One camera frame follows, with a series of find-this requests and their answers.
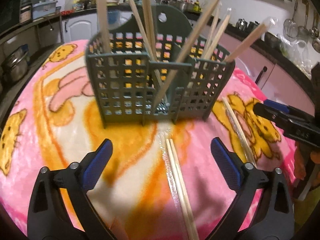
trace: utensil holder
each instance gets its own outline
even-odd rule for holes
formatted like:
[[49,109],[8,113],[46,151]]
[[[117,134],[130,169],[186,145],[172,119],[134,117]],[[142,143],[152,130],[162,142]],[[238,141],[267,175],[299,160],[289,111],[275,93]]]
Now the utensil holder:
[[[206,39],[199,37],[184,63],[175,59],[192,31],[186,16],[168,5],[153,6],[159,16],[155,29],[158,62],[150,61],[135,18],[110,30],[113,53],[104,53],[100,33],[89,41],[86,50],[88,76],[104,127],[109,122],[141,122],[209,117],[211,109],[228,82],[235,62],[222,62],[229,52],[217,46],[212,60],[201,60]],[[178,74],[167,91],[168,102],[153,107],[159,87],[153,82],[158,70],[165,81],[167,73]]]

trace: screw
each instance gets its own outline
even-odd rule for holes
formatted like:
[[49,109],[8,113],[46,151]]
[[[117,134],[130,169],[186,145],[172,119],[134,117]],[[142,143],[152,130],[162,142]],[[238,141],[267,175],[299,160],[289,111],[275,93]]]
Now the screw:
[[281,173],[282,173],[282,171],[281,171],[280,168],[275,168],[275,171],[276,171],[276,173],[278,173],[278,174],[281,174]]
[[73,162],[73,163],[70,164],[70,168],[71,168],[72,170],[75,170],[75,169],[78,168],[78,167],[79,167],[79,163],[77,163],[77,162]]
[[48,170],[49,170],[48,167],[42,167],[40,169],[40,173],[46,173]]
[[253,165],[251,163],[246,163],[244,165],[248,170],[252,170],[253,169]]

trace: pink blanket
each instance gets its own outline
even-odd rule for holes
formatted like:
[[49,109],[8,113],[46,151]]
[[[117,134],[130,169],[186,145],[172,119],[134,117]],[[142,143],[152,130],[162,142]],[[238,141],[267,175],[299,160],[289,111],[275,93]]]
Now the pink blanket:
[[[266,97],[241,70],[234,70],[207,122],[111,124],[104,129],[86,73],[86,43],[64,44],[52,53],[19,96],[1,137],[0,201],[24,233],[39,169],[65,168],[109,138],[113,156],[88,192],[104,222],[114,231],[121,228],[129,239],[183,239],[160,149],[159,135],[166,133],[177,148],[199,237],[205,239],[235,197],[211,155],[212,138],[220,137],[244,160],[222,96],[228,97],[258,168],[280,167],[293,182],[294,142],[254,115],[254,103]],[[66,193],[62,194],[73,224],[81,228]],[[259,197],[257,191],[241,229],[249,225]]]

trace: wooden chopstick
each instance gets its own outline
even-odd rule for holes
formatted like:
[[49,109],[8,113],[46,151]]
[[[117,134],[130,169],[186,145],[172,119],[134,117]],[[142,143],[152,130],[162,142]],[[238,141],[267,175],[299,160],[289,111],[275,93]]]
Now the wooden chopstick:
[[[204,25],[207,24],[211,14],[212,14],[212,11],[215,9],[215,7],[217,6],[219,1],[220,0],[213,0],[212,2],[210,2],[207,9],[201,14],[196,26],[194,27],[191,34],[188,36],[187,41],[184,43],[184,45],[183,45],[183,47],[182,47],[182,49],[176,59],[177,63],[183,62],[184,59],[186,58],[186,56],[190,53],[192,45],[195,43],[196,39],[199,37],[199,34],[200,34],[202,28],[204,27]],[[169,71],[162,88],[158,91],[158,93],[155,96],[155,101],[154,101],[153,107],[156,107],[161,102],[161,99],[164,97],[165,93],[167,92],[167,89],[169,88],[169,86],[170,86],[171,82],[173,81],[177,72],[178,72],[177,70],[170,70]]]
[[236,57],[238,57],[241,53],[248,49],[267,30],[268,26],[266,26],[264,23],[260,24],[241,42],[241,44],[228,57],[224,59],[224,62],[233,61]]
[[223,101],[224,107],[226,108],[227,115],[228,115],[229,119],[231,119],[230,121],[232,123],[232,126],[235,129],[235,131],[240,139],[240,143],[241,143],[245,158],[247,159],[247,162],[250,162],[253,166],[257,167],[253,152],[248,144],[247,138],[245,137],[245,134],[241,128],[241,125],[240,125],[235,113],[233,112],[228,100],[225,97],[222,98],[222,101]]
[[226,30],[228,24],[229,24],[229,20],[230,20],[231,15],[227,15],[225,17],[225,19],[223,20],[219,30],[217,31],[217,34],[215,36],[215,38],[212,40],[211,45],[209,46],[206,54],[204,55],[203,59],[211,59],[211,56],[215,50],[215,48],[217,47],[217,44],[221,38],[221,36],[223,35],[224,31]]
[[154,22],[153,22],[153,16],[152,16],[152,8],[151,8],[151,1],[150,0],[145,0],[145,6],[146,6],[146,11],[147,11],[147,17],[148,17],[148,26],[146,28],[149,29],[150,36],[148,36],[149,43],[151,44],[151,49],[153,56],[155,59],[157,58],[156,56],[156,34],[155,34],[155,27],[154,27]]
[[[137,24],[138,24],[138,27],[139,27],[143,42],[145,44],[145,47],[147,48],[147,51],[148,51],[148,53],[150,55],[150,58],[151,58],[152,61],[156,61],[156,58],[153,56],[150,43],[148,41],[146,32],[145,32],[145,30],[143,28],[143,24],[142,24],[142,21],[141,21],[141,18],[139,16],[138,9],[137,9],[137,6],[136,6],[134,0],[129,0],[129,4],[130,4],[130,7],[131,7],[131,10],[133,12],[134,17],[136,18],[136,21],[137,21]],[[161,80],[161,76],[160,76],[159,70],[155,70],[155,76],[156,76],[157,83],[158,83],[158,85],[160,87],[160,90],[161,90],[161,87],[163,86],[163,84],[162,84],[162,80]]]
[[218,20],[219,20],[220,8],[221,8],[220,5],[218,5],[217,8],[216,8],[216,11],[215,11],[215,14],[214,14],[214,17],[213,17],[213,21],[212,21],[212,24],[211,24],[210,32],[209,32],[209,35],[208,35],[208,39],[207,39],[207,42],[206,42],[206,44],[204,46],[204,50],[202,52],[202,57],[204,57],[204,55],[208,51],[208,49],[210,47],[210,44],[212,42],[213,33],[214,33],[214,31],[215,31],[215,29],[217,27]]
[[147,0],[142,0],[142,9],[143,9],[143,17],[144,17],[144,25],[146,28],[147,38],[149,43],[151,44],[151,33],[150,33],[150,22],[149,22],[149,10],[148,10],[148,2]]
[[107,0],[97,0],[97,14],[104,52],[111,53]]
[[177,187],[177,193],[182,209],[183,219],[185,221],[188,239],[189,240],[199,240],[198,231],[196,228],[196,224],[194,221],[190,201],[188,198],[188,193],[186,189],[186,185],[183,180],[178,155],[176,149],[174,147],[173,140],[166,139],[166,145],[168,149],[168,156],[171,164],[171,169],[173,173],[173,178]]

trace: blue gripper pad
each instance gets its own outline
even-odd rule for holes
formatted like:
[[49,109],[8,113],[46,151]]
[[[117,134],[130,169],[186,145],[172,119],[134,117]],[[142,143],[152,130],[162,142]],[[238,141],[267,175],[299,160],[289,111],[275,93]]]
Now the blue gripper pad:
[[211,141],[211,153],[229,188],[238,193],[244,178],[240,158],[229,152],[218,137]]
[[91,160],[86,164],[87,167],[82,175],[82,189],[85,191],[92,190],[97,184],[101,173],[111,158],[112,142],[109,139],[105,139],[95,152],[88,153],[87,155],[90,155]]
[[283,105],[283,104],[280,104],[280,103],[277,103],[275,101],[272,101],[272,100],[269,100],[269,99],[266,99],[263,104],[265,106],[269,106],[269,107],[272,107],[274,109],[277,109],[283,113],[286,113],[288,114],[289,113],[289,109],[286,105]]

